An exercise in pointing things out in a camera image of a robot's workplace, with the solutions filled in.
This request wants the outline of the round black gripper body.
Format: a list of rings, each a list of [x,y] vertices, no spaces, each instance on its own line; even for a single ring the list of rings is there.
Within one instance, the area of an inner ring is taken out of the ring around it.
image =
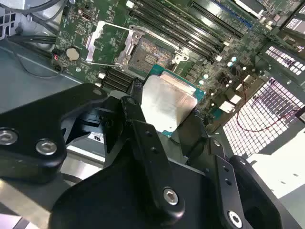
[[[168,161],[159,141],[126,144],[113,164],[72,186],[54,205],[51,229],[221,229],[223,160],[205,174]]]

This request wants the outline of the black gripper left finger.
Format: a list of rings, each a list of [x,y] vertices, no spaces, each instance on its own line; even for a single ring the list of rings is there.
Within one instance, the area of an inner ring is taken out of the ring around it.
[[[133,97],[117,99],[80,84],[1,114],[0,176],[34,184],[54,180],[67,144],[94,125],[105,133],[106,154],[114,161],[128,143],[160,142]]]

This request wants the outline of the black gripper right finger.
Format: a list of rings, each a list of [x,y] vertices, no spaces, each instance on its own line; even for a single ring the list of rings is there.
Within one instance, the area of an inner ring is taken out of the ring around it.
[[[240,156],[226,157],[223,145],[208,135],[193,109],[178,127],[186,164],[205,173],[225,229],[288,229],[290,214]]]

